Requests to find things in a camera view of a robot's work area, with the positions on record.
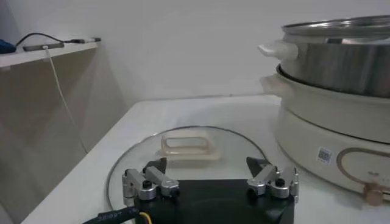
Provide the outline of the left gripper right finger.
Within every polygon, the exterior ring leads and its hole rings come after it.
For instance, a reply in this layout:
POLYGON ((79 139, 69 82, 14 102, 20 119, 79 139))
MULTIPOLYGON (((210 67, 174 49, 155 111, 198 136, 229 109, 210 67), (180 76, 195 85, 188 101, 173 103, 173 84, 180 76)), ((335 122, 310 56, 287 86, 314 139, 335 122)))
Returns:
POLYGON ((247 187, 256 197, 270 194, 274 198, 299 200, 299 173, 295 167, 280 170, 265 159, 246 158, 252 178, 247 180, 247 187))

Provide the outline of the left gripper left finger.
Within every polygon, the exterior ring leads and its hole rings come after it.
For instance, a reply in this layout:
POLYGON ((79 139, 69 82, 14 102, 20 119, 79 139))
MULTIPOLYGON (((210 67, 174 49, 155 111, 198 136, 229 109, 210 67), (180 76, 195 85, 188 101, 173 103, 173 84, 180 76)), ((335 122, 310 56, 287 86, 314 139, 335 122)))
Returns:
POLYGON ((167 159, 150 161, 141 172, 127 169, 122 174, 122 196, 126 206, 132 206, 137 198, 152 201, 158 196, 177 198, 180 195, 179 181, 166 176, 167 159))

